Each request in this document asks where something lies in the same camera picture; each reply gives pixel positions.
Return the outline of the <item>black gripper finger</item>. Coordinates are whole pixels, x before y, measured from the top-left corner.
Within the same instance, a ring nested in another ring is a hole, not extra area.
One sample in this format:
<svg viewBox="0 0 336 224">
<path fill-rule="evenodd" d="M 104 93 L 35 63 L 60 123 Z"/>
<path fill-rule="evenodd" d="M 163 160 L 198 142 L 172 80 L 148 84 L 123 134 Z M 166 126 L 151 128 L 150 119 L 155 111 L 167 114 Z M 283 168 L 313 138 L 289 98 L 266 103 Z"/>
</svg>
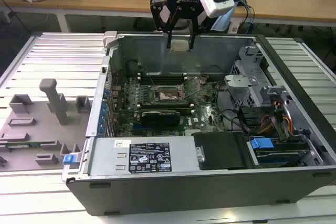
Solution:
<svg viewBox="0 0 336 224">
<path fill-rule="evenodd" d="M 196 36 L 207 33 L 209 31 L 209 17 L 206 11 L 202 11 L 196 18 L 191 20 L 190 25 L 190 38 L 188 41 L 189 50 L 194 48 L 194 42 Z"/>
<path fill-rule="evenodd" d="M 167 49 L 171 48 L 172 31 L 181 18 L 182 7 L 178 0 L 150 0 L 150 10 L 157 30 L 167 34 Z"/>
</svg>

